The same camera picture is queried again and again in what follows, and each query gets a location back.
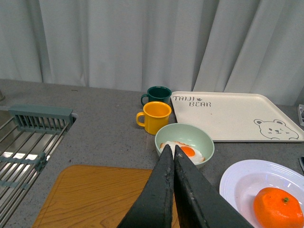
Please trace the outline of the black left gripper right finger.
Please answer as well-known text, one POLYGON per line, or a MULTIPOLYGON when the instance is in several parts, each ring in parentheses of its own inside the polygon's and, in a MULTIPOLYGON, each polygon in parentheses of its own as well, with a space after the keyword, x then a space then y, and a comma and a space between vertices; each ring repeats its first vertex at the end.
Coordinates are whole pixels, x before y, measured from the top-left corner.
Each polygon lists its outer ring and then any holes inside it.
POLYGON ((251 228, 179 146, 174 155, 174 195, 181 228, 251 228))

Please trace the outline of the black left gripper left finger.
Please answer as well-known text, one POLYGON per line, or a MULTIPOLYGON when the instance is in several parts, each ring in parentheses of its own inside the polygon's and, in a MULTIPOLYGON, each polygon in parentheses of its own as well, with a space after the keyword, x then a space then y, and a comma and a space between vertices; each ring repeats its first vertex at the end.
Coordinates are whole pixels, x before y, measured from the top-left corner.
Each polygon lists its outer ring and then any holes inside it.
POLYGON ((165 145, 140 196, 119 223, 119 228, 170 228, 174 193, 174 161, 165 145))

